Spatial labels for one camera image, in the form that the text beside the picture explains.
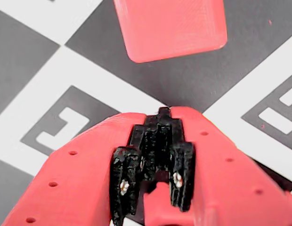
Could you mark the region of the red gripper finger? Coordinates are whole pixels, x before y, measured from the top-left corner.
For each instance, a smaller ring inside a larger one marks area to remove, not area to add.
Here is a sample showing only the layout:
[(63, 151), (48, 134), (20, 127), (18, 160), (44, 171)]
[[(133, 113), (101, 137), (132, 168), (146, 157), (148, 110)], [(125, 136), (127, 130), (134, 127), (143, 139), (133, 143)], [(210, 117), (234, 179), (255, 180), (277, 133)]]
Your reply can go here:
[(292, 226), (292, 195), (200, 112), (181, 106), (170, 111), (196, 148), (194, 225)]
[(4, 220), (6, 226), (107, 226), (110, 162), (143, 113), (109, 117), (54, 151)]

